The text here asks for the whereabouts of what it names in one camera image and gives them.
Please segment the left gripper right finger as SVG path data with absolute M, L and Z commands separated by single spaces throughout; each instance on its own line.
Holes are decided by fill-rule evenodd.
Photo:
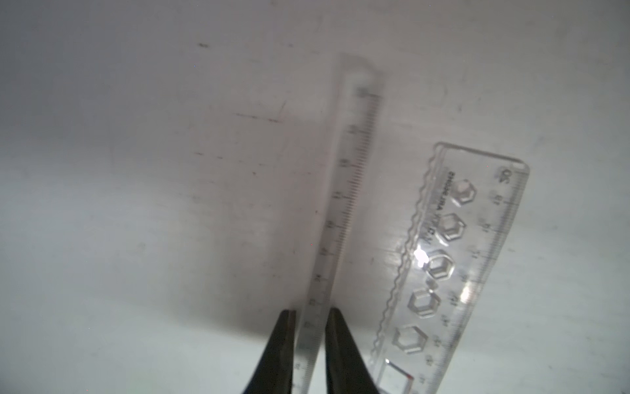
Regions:
M 331 308 L 325 328 L 328 394 L 379 394 L 338 308 Z

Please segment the thin clear straight ruler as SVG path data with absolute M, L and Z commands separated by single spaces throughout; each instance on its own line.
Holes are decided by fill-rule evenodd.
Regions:
M 329 121 L 333 136 L 330 185 L 326 192 L 323 229 L 297 327 L 293 393 L 308 392 L 312 381 L 336 274 L 345 258 L 372 151 L 383 75 L 367 59 L 343 54 L 334 87 Z

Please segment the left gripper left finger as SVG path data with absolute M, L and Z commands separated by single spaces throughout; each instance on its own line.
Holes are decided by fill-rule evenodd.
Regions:
M 291 393 L 296 316 L 295 310 L 282 310 L 279 314 L 244 394 Z

